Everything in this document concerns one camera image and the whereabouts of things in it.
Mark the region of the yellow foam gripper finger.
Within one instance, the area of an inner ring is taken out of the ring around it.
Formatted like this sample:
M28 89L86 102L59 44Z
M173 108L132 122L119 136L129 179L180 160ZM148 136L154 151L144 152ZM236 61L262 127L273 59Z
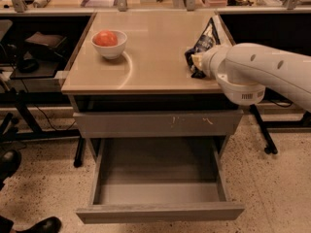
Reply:
M199 70L202 69L202 56L203 56L202 53L196 53L191 56L193 65Z

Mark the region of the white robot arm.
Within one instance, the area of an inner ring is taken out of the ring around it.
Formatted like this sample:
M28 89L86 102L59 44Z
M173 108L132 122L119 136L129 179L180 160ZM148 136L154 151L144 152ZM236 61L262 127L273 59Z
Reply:
M216 45L191 59L234 104L259 103L269 88L311 112L311 57L259 44Z

